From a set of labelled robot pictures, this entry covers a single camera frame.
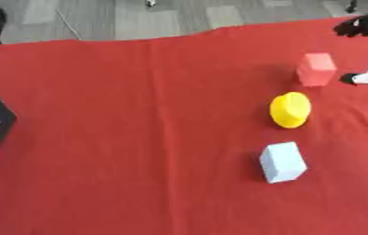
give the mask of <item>light blue cube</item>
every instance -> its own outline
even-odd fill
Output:
[[[307,170],[295,142],[268,145],[260,160],[266,180],[270,184],[295,180]]]

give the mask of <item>gray carpet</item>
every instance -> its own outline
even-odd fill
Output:
[[[225,26],[341,17],[347,15],[349,0],[157,1],[147,9],[144,0],[0,0],[10,15],[3,42],[76,39],[76,34],[87,40],[151,39]],[[358,14],[367,13],[368,0],[360,1]]]

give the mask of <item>pink cube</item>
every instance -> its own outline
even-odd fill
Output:
[[[297,68],[303,86],[326,85],[336,72],[335,64],[327,53],[306,54]]]

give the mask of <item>red tablecloth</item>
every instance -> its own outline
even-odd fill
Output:
[[[222,28],[190,37],[0,47],[0,98],[18,122],[0,148],[0,235],[368,234],[368,38],[339,20]],[[305,53],[339,68],[303,88]],[[280,129],[268,105],[307,94]],[[294,140],[309,170],[265,183],[258,157]]]

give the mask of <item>yellow cup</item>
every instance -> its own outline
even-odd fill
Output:
[[[273,121],[286,129],[302,126],[307,121],[310,111],[309,99],[306,95],[298,92],[277,96],[270,107]]]

